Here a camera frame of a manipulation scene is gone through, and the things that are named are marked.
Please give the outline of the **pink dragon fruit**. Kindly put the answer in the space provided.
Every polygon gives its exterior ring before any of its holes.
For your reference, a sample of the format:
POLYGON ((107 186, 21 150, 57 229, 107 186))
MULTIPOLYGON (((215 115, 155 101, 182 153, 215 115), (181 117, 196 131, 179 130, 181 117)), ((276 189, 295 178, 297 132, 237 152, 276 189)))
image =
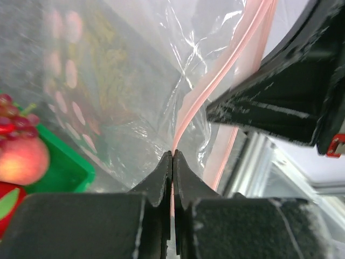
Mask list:
POLYGON ((19 185, 1 182, 1 238, 14 212, 26 197, 26 191, 19 185))

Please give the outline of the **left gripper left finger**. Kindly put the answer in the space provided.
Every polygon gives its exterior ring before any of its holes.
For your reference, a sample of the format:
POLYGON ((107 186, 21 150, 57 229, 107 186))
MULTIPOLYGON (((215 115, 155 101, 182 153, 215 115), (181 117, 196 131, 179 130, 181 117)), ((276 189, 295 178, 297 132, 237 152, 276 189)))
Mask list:
POLYGON ((1 258, 165 258, 173 158, 126 193, 40 193, 24 199, 1 258))

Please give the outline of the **red grapes bunch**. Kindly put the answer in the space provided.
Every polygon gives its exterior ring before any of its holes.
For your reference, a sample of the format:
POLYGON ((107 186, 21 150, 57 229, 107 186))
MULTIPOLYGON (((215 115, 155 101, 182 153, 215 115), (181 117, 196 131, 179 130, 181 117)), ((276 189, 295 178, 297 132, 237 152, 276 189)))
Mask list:
POLYGON ((39 118, 32 113, 36 107, 29 104, 21 110, 10 95, 1 93, 1 145, 19 138, 38 137, 39 118))

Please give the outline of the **green plastic crate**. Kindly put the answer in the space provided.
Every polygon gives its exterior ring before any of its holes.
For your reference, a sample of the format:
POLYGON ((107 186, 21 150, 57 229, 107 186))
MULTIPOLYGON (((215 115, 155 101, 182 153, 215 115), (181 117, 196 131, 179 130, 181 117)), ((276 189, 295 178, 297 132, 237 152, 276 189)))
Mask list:
POLYGON ((26 192, 86 191, 95 179, 94 167, 43 124, 39 124, 37 128, 40 138, 49 150, 50 165, 39 181, 24 186, 26 192))

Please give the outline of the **peach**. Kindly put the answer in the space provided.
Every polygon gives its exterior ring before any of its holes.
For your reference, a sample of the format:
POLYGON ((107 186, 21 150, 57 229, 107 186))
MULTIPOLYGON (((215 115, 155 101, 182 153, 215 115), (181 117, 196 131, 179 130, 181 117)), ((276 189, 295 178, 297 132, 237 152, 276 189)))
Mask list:
POLYGON ((49 151, 40 138, 8 141, 1 147, 2 182, 30 185, 46 174, 49 165, 49 151))

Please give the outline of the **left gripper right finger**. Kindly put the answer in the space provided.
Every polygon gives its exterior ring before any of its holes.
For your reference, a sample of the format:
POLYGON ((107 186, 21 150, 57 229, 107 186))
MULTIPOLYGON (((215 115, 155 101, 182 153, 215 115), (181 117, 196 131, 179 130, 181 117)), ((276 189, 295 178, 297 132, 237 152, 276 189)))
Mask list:
POLYGON ((331 258, 315 203, 297 198, 221 197, 188 166, 172 161, 176 252, 181 258, 331 258))

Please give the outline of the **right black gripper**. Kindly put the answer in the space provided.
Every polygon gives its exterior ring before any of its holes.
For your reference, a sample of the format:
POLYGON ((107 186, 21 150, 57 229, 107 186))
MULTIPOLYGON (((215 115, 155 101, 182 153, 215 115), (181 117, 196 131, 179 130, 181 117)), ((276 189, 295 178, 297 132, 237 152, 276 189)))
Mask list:
POLYGON ((207 107, 216 124, 256 130, 331 158, 344 155, 344 1, 304 13, 259 71, 207 107))

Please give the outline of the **clear pink zip top bag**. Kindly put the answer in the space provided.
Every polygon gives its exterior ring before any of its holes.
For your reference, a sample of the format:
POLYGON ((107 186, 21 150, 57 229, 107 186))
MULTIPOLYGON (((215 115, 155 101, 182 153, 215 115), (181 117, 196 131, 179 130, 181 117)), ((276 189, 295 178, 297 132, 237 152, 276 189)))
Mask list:
POLYGON ((126 188, 179 149, 216 189, 238 130, 206 106, 254 73, 276 1, 1 1, 1 90, 126 188))

